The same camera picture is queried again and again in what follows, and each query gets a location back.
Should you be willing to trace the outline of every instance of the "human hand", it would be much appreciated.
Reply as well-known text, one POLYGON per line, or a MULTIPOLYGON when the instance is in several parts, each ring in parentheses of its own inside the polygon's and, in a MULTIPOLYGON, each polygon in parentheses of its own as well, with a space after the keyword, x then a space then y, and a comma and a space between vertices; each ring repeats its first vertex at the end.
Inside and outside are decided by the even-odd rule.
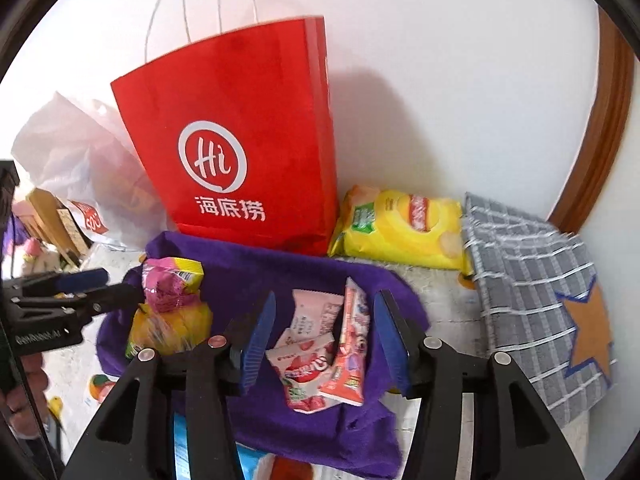
MULTIPOLYGON (((46 421, 49 416, 49 407, 44 391, 49 386, 49 378, 42 369, 42 354, 26 356, 21 361, 24 371, 27 373, 29 387, 40 418, 46 421)), ((4 411, 9 408, 13 413, 7 422, 14 428, 16 433, 25 438, 38 436, 38 425, 33 413, 31 413, 27 396, 22 386, 10 391, 6 397, 0 392, 0 409, 2 408, 5 408, 4 411)))

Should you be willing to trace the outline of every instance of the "blue package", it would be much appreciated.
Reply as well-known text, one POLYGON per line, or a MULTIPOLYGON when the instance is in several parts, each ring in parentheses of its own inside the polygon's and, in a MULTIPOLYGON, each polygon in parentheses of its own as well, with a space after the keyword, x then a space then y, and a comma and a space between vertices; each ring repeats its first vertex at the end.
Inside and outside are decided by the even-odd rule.
MULTIPOLYGON (((191 480, 189 471, 189 452, 187 446, 187 420, 179 415, 174 414, 174 443, 175 443, 175 478, 176 480, 191 480)), ((258 462, 267 453, 250 449, 236 443, 238 456, 240 457, 240 465, 245 480, 252 480, 258 462)))

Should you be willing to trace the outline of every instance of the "plaid cloth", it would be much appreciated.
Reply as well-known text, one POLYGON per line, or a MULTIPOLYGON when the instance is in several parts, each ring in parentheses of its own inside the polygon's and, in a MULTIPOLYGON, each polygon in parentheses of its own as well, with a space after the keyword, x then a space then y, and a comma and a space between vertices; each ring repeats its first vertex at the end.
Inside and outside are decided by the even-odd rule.
POLYGON ((578 235, 520 210, 467 194, 465 213, 489 352, 516 360, 563 428, 608 389, 593 363, 567 375, 576 327, 556 297, 586 297, 593 261, 578 235))

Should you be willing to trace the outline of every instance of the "white wall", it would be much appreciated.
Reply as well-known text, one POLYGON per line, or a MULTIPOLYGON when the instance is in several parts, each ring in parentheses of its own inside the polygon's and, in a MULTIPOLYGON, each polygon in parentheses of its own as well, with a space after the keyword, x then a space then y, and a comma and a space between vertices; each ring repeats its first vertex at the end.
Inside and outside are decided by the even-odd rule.
POLYGON ((593 257, 618 359, 618 383, 590 413, 586 471, 601 480, 640 430, 640 62, 625 136, 604 190, 580 234, 593 257))
MULTIPOLYGON (((54 90, 113 103, 109 83, 143 62, 155 0, 60 0, 0 84, 0 156, 54 90)), ((216 0, 188 0, 196 38, 216 0)), ((258 0, 271 20, 324 14, 340 192, 354 183, 483 193, 546 216, 594 97, 591 0, 258 0)), ((225 28, 252 18, 223 0, 225 28)), ((165 0, 152 56, 181 46, 165 0)))

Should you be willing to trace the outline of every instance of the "red paper bag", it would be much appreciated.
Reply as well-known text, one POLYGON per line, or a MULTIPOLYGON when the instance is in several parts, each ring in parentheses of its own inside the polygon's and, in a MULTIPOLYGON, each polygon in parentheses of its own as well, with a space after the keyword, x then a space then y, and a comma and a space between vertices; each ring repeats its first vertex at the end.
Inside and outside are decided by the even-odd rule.
POLYGON ((326 254, 337 191, 324 18, 202 40, 111 87, 181 232, 326 254))

